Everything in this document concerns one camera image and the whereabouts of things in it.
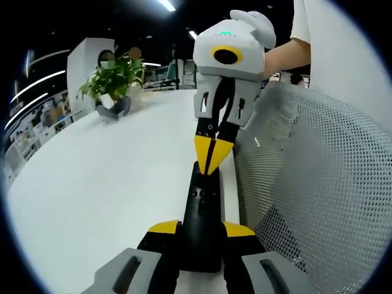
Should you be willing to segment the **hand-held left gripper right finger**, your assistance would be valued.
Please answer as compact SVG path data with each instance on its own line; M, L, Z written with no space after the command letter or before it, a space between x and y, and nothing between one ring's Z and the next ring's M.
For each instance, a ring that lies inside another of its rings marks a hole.
M223 226L229 293L315 293L309 276L278 252L267 252L250 228L231 222Z

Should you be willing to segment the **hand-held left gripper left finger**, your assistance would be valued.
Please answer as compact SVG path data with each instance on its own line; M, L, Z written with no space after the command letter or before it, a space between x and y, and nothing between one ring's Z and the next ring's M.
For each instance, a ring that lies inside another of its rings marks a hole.
M153 225L137 248L124 249L99 268L92 293L174 293L179 278L181 222Z

